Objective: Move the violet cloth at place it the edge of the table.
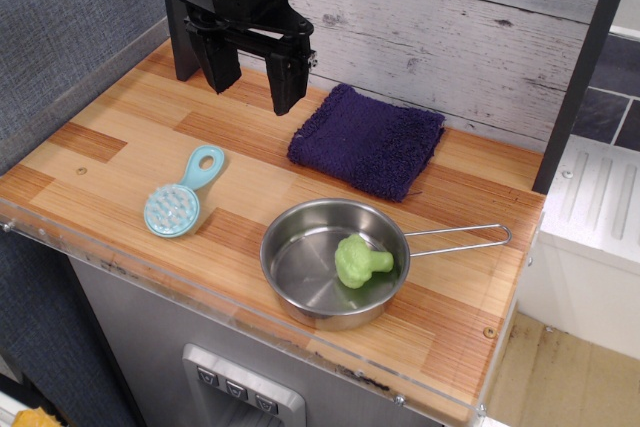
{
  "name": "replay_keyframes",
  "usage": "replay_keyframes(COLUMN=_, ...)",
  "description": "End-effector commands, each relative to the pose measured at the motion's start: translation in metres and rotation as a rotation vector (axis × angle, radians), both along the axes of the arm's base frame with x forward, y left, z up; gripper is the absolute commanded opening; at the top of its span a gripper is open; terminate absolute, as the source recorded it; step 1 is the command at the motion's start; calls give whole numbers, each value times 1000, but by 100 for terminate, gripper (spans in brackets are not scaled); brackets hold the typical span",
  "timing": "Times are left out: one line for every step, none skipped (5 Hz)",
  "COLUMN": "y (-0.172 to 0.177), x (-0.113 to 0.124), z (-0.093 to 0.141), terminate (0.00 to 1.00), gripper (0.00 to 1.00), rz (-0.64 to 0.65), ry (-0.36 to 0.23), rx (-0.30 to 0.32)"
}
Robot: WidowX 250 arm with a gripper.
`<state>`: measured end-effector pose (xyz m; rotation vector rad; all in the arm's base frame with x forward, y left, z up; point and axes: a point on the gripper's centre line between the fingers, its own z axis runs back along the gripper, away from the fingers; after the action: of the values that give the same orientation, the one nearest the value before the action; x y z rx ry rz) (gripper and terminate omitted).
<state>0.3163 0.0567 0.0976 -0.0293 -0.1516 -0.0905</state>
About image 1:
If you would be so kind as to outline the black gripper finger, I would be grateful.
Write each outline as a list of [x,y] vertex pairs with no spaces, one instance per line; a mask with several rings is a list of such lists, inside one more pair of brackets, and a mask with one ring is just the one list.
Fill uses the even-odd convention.
[[220,94],[240,77],[241,68],[237,49],[216,33],[186,28],[192,49],[210,87]]
[[271,53],[265,62],[274,112],[283,116],[306,95],[308,64],[277,53]]

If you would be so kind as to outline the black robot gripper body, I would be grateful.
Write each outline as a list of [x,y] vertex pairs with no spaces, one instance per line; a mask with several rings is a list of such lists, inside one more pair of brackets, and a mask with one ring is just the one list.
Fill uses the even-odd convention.
[[186,7],[185,27],[223,37],[238,52],[264,61],[271,53],[315,61],[313,24],[290,0],[179,0]]

